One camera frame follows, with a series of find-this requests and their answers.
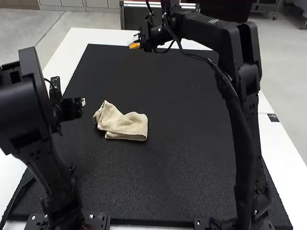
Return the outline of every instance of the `cabinet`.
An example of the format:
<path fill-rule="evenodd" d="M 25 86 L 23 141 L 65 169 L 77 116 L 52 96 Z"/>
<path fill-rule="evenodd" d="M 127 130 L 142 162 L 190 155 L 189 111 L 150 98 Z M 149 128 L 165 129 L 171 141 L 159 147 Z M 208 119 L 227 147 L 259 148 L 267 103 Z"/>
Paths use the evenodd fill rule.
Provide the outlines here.
<path fill-rule="evenodd" d="M 62 6 L 83 7 L 82 0 L 61 0 Z"/>
<path fill-rule="evenodd" d="M 109 8 L 119 9 L 119 0 L 107 0 Z"/>
<path fill-rule="evenodd" d="M 21 0 L 5 0 L 6 4 L 9 6 L 21 6 Z"/>
<path fill-rule="evenodd" d="M 86 0 L 86 6 L 108 8 L 107 0 Z"/>
<path fill-rule="evenodd" d="M 61 0 L 39 0 L 43 6 L 62 6 Z"/>
<path fill-rule="evenodd" d="M 24 6 L 38 6 L 37 0 L 23 0 Z"/>

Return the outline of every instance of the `black cable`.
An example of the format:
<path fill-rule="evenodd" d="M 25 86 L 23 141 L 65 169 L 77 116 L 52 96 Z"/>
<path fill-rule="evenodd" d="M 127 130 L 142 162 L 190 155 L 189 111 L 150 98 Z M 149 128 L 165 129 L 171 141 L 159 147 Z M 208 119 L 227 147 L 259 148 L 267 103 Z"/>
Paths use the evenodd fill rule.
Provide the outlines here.
<path fill-rule="evenodd" d="M 51 82 L 49 79 L 44 78 L 45 81 L 49 82 L 49 84 L 52 86 L 53 89 L 55 89 L 55 85 L 53 84 L 53 82 Z"/>
<path fill-rule="evenodd" d="M 178 47 L 179 47 L 179 51 L 181 52 L 181 54 L 187 56 L 187 57 L 191 57 L 191 58 L 194 58 L 194 59 L 197 59 L 199 61 L 205 61 L 209 64 L 209 66 L 216 72 L 218 73 L 218 75 L 222 78 L 222 80 L 226 83 L 227 87 L 230 88 L 234 94 L 234 96 L 236 98 L 238 98 L 238 95 L 233 87 L 233 85 L 231 84 L 231 77 L 223 72 L 217 64 L 215 64 L 210 58 L 207 58 L 207 57 L 201 57 L 201 56 L 198 56 L 198 55 L 195 55 L 195 54 L 189 54 L 189 53 L 186 53 L 183 48 L 182 48 L 182 45 L 181 45 L 181 41 L 180 39 L 176 36 L 176 34 L 172 31 L 172 29 L 170 28 L 169 24 L 168 24 L 168 21 L 167 21 L 167 18 L 166 18 L 167 14 L 164 13 L 163 14 L 163 21 L 164 21 L 164 24 L 166 26 L 166 29 L 167 31 L 169 32 L 169 34 L 173 37 L 173 39 L 176 41 L 176 43 L 178 44 Z"/>
<path fill-rule="evenodd" d="M 174 42 L 175 42 L 175 40 L 173 40 L 173 41 L 171 42 L 171 44 L 169 45 L 169 47 L 168 47 L 165 51 L 159 52 L 159 51 L 157 51 L 156 49 L 153 49 L 153 50 L 154 50 L 154 52 L 157 53 L 157 54 L 165 54 L 165 53 L 167 53 L 167 52 L 171 49 L 171 47 L 173 46 Z"/>
<path fill-rule="evenodd" d="M 153 12 L 152 8 L 150 7 L 148 0 L 146 0 L 146 5 L 147 5 L 147 9 L 149 11 L 149 14 L 151 15 L 151 17 L 154 17 L 154 12 Z"/>
<path fill-rule="evenodd" d="M 6 210 L 3 213 L 2 216 L 2 220 L 0 222 L 0 230 L 3 230 L 4 225 L 6 223 L 6 220 L 11 212 L 11 210 L 13 209 L 13 207 L 16 206 L 17 201 L 20 200 L 20 198 L 22 197 L 22 195 L 24 194 L 24 192 L 27 190 L 27 188 L 29 188 L 29 186 L 35 181 L 35 178 L 33 176 L 31 176 L 31 178 L 29 180 L 27 180 L 17 191 L 16 195 L 12 198 L 12 200 L 10 201 L 9 205 L 7 206 Z"/>

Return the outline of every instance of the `folded cloth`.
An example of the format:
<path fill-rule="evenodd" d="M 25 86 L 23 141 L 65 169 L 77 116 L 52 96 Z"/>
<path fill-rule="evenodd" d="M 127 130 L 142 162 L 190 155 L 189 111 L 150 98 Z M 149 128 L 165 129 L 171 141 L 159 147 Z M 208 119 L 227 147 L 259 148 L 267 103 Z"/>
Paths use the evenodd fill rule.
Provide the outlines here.
<path fill-rule="evenodd" d="M 148 118 L 145 114 L 131 112 L 123 115 L 113 104 L 104 101 L 93 120 L 99 130 L 106 131 L 106 139 L 147 139 Z"/>

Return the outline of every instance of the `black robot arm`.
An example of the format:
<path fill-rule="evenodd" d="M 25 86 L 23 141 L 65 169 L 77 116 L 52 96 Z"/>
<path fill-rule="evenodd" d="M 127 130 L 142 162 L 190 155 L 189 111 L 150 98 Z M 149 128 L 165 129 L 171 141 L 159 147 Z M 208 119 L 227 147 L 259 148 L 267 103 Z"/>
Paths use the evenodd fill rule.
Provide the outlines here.
<path fill-rule="evenodd" d="M 220 229 L 226 226 L 226 229 L 259 229 L 268 215 L 271 199 L 258 124 L 262 70 L 257 27 L 254 23 L 230 23 L 198 12 L 183 12 L 178 0 L 162 0 L 161 7 L 162 25 L 153 26 L 151 14 L 148 15 L 135 42 L 139 42 L 145 52 L 158 52 L 158 45 L 175 40 L 182 54 L 206 61 L 216 71 L 217 86 L 229 111 L 236 154 L 237 219 L 231 224 L 211 219 L 211 224 L 219 225 Z M 217 52 L 218 64 L 183 50 L 182 38 Z"/>
<path fill-rule="evenodd" d="M 52 133 L 60 132 L 62 121 L 82 116 L 82 101 L 63 99 L 59 77 L 51 81 L 49 99 L 35 48 L 20 50 L 19 57 L 0 68 L 0 146 L 23 161 L 43 186 L 41 203 L 50 228 L 78 230 L 82 204 Z"/>

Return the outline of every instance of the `black foam mat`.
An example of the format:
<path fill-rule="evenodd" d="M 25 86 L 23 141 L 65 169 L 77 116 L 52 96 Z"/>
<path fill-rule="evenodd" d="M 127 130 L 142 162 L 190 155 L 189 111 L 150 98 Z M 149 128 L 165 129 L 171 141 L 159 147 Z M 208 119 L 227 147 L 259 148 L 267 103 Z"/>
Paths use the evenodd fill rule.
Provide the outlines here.
<path fill-rule="evenodd" d="M 192 51 L 217 61 L 212 51 Z M 63 161 L 77 164 L 83 207 L 117 219 L 191 222 L 235 216 L 235 154 L 228 111 L 205 64 L 180 55 L 89 45 L 64 96 L 86 98 L 81 119 L 55 136 Z M 92 116 L 103 100 L 148 116 L 145 142 L 106 140 Z M 23 184 L 29 171 L 21 180 Z M 272 179 L 270 219 L 292 229 Z M 35 183 L 10 219 L 42 212 Z"/>

